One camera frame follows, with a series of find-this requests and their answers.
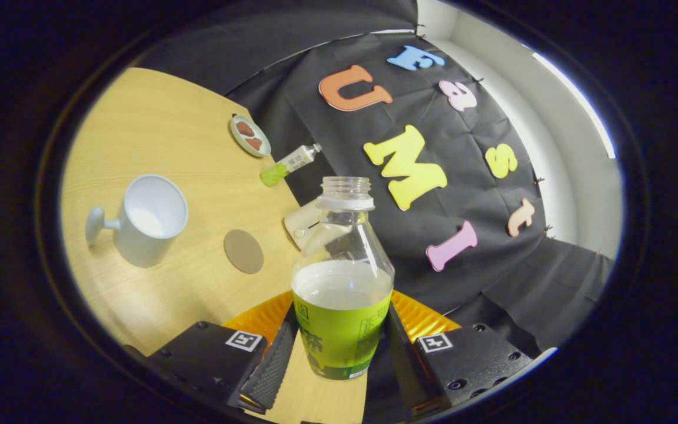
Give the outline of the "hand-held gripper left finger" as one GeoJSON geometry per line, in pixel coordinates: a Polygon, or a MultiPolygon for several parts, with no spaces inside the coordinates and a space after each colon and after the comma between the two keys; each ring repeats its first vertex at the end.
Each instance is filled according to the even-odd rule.
{"type": "Polygon", "coordinates": [[[148,355],[148,364],[207,405],[264,413],[274,407],[297,335],[286,291],[224,324],[192,324],[148,355]]]}

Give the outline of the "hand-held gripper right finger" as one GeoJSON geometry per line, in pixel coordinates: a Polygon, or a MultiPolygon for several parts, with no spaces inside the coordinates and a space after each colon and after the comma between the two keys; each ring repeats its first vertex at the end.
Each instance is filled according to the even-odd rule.
{"type": "Polygon", "coordinates": [[[397,290],[385,335],[401,399],[412,416],[465,405],[533,362],[486,324],[459,325],[397,290]]]}

